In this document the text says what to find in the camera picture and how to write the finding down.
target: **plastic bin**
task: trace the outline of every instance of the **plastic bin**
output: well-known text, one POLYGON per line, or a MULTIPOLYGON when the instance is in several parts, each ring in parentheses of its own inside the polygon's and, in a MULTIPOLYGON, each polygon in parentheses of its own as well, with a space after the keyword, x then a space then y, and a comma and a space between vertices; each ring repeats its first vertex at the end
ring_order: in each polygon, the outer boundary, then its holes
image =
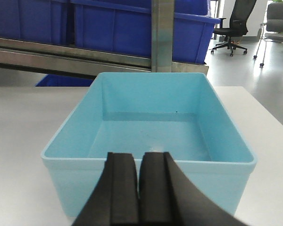
MULTIPOLYGON (((138 8, 151 9, 152 0, 96 0, 138 8)), ((207 16, 210 0, 175 0, 175 12, 207 16)))
MULTIPOLYGON (((151 9, 94 0, 75 4, 75 44, 81 48, 151 56, 151 9)), ((175 13, 173 60, 203 64, 219 19, 175 13)))
POLYGON ((101 73, 41 156, 62 207, 76 216, 107 152, 170 152, 209 198, 234 213, 256 158, 204 74, 101 73))
POLYGON ((69 0, 0 0, 0 37, 66 45, 74 41, 69 0))
POLYGON ((61 76, 55 74, 46 75, 35 86, 48 87, 48 86, 90 86, 93 82, 92 79, 74 78, 69 76, 61 76))

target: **white table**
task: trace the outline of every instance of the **white table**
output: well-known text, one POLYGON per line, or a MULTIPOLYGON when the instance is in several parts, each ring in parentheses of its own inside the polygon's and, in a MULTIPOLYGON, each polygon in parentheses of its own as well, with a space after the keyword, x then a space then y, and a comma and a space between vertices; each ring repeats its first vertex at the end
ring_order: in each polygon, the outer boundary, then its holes
MULTIPOLYGON (((236 217, 283 226, 283 126, 242 87, 215 88, 254 152, 236 217)), ((40 153, 87 88, 0 88, 0 226, 69 226, 40 153)))

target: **gray office chair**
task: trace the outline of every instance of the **gray office chair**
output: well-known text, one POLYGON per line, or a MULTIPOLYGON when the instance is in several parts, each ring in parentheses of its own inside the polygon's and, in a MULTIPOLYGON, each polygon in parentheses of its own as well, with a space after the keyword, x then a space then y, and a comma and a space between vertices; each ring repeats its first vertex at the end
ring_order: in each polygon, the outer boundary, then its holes
POLYGON ((254 59, 256 59, 261 41, 264 40, 265 50, 264 50, 263 61, 262 63, 260 63, 260 67, 264 66, 267 41, 272 40, 272 41, 278 41, 278 42, 283 43, 283 3, 275 2, 275 3, 269 4, 267 7, 266 16, 267 16, 267 22, 261 23, 262 34, 261 34, 257 52, 254 55, 254 59), (266 25, 266 30, 271 33, 268 33, 268 32, 265 33, 265 37, 263 38, 265 25, 266 25))

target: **metal shelf rail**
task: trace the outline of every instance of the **metal shelf rail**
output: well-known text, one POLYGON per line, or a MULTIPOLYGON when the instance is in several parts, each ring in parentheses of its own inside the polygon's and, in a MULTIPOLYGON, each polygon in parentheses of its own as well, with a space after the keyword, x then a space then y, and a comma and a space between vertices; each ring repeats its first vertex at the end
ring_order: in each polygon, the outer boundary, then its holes
POLYGON ((174 0, 152 0, 152 57, 0 38, 0 67, 95 78, 101 72, 208 72, 207 65, 172 62, 174 0))

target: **light blue plastic bin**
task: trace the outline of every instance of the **light blue plastic bin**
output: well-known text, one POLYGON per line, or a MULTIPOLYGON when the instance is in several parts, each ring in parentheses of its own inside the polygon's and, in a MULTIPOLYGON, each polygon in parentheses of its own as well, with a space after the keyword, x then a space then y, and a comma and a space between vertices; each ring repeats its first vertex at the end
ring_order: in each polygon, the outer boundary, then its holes
POLYGON ((170 152, 186 176, 233 214, 256 158, 201 73, 101 73, 42 152, 75 217, 107 152, 170 152))

